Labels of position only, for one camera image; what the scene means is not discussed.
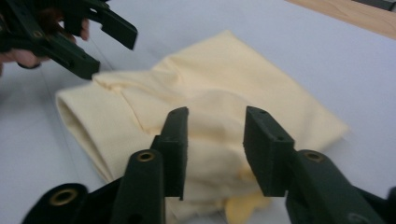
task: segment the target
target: pale yellow cloth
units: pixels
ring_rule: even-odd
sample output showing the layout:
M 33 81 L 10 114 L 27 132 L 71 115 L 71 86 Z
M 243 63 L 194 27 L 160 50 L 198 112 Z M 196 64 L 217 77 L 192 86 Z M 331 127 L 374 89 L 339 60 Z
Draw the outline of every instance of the pale yellow cloth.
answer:
M 259 190 L 254 179 L 241 177 L 248 167 L 242 145 L 247 105 L 271 113 L 298 149 L 321 150 L 347 130 L 230 32 L 149 71 L 100 74 L 87 86 L 59 92 L 57 100 L 64 124 L 106 181 L 122 176 L 129 156 L 150 146 L 169 111 L 190 110 L 185 202 L 168 200 L 171 221 L 219 210 L 228 199 Z

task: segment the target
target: white table surface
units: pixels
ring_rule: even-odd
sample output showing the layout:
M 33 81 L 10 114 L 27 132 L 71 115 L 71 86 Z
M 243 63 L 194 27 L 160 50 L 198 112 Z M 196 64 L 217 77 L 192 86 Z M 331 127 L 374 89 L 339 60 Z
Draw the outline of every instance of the white table surface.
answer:
M 231 30 L 305 87 L 349 127 L 326 154 L 353 185 L 386 197 L 396 186 L 396 40 L 282 0 L 113 0 L 139 31 L 130 51 L 92 22 L 78 41 L 102 71 L 149 69 L 165 55 Z M 54 62 L 5 65 L 0 79 L 0 223 L 15 224 L 47 190 L 104 182 L 60 121 L 57 90 L 85 80 Z M 189 223 L 226 223 L 222 213 Z M 289 223 L 283 200 L 249 223 Z

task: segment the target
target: folded fabric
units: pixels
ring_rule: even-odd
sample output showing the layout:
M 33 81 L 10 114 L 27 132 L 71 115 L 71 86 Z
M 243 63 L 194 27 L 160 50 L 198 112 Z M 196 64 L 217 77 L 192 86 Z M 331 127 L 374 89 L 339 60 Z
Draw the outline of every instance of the folded fabric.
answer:
M 150 146 L 169 111 L 189 109 L 185 201 L 167 201 L 172 222 L 227 204 L 226 211 L 235 211 L 237 203 L 230 199 L 244 202 L 241 195 L 259 190 L 254 178 L 244 178 L 251 173 L 242 145 L 248 105 L 271 113 L 297 149 L 321 150 L 347 130 L 228 31 L 164 58 L 149 71 L 99 74 L 89 85 L 60 91 L 57 102 L 67 129 L 106 181 L 122 176 L 129 156 Z

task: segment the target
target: human hand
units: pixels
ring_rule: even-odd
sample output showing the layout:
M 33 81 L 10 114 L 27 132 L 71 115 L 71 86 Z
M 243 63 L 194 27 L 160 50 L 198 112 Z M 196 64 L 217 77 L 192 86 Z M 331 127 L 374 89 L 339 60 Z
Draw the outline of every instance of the human hand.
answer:
M 46 8 L 38 13 L 37 22 L 46 35 L 61 33 L 71 41 L 76 42 L 76 39 L 67 33 L 59 23 L 63 18 L 64 15 L 61 10 L 57 8 Z M 81 27 L 81 39 L 88 40 L 90 36 L 89 21 L 83 20 Z M 47 57 L 36 57 L 33 52 L 25 49 L 12 49 L 9 52 L 0 53 L 0 76 L 2 74 L 3 63 L 16 62 L 25 67 L 35 67 L 48 59 Z

